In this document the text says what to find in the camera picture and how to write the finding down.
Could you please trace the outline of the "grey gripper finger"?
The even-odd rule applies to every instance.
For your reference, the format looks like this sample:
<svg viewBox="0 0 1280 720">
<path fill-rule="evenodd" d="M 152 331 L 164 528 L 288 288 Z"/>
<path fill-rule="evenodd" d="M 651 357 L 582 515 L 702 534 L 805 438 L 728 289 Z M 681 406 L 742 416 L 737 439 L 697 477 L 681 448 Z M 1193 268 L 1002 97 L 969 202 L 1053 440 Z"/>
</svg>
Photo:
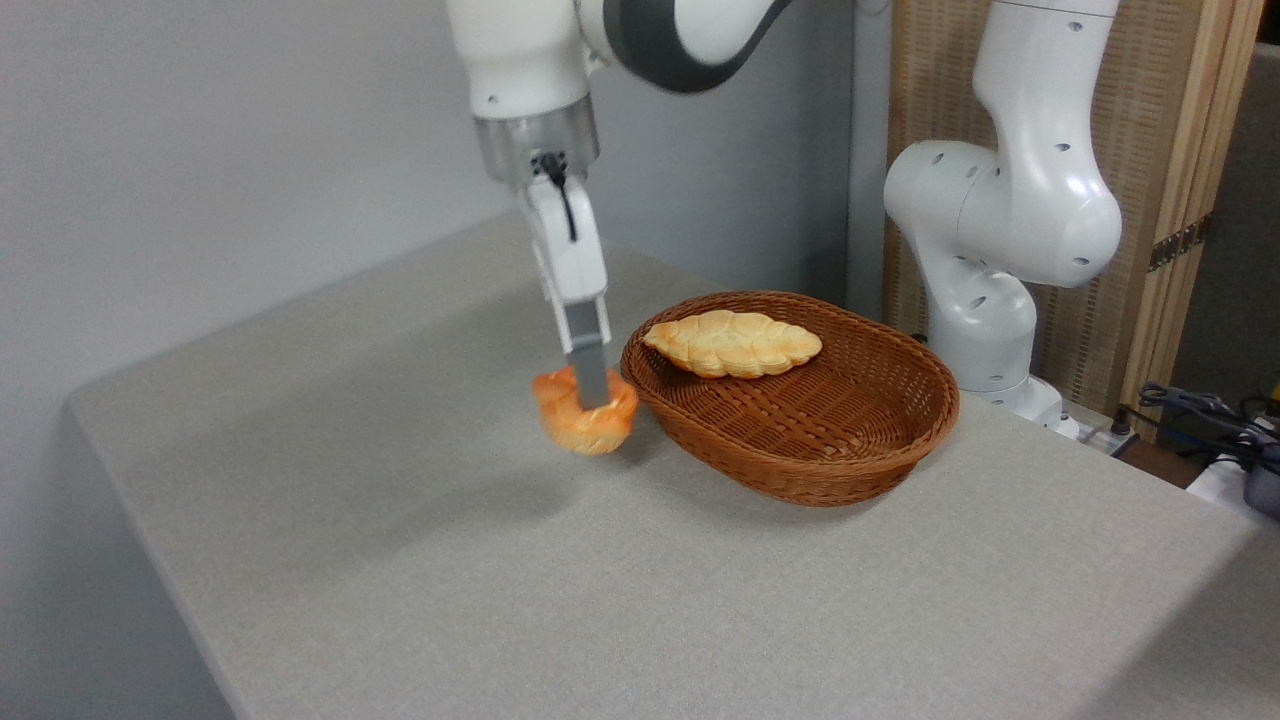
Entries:
<svg viewBox="0 0 1280 720">
<path fill-rule="evenodd" d="M 584 411 L 611 402 L 605 346 L 611 324 L 603 296 L 577 302 L 556 297 L 556 327 L 563 355 L 577 383 L 576 398 Z"/>
</svg>

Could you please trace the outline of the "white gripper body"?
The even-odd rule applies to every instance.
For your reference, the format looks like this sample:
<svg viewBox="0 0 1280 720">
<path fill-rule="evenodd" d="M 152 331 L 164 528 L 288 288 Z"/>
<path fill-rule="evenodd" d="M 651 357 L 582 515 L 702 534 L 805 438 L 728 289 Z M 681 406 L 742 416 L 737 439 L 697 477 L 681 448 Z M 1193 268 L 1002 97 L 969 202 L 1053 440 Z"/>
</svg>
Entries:
<svg viewBox="0 0 1280 720">
<path fill-rule="evenodd" d="M 520 190 L 532 228 L 535 258 L 554 297 L 570 302 L 603 296 L 608 279 L 602 238 L 588 191 L 579 177 L 563 184 L 540 176 Z"/>
</svg>

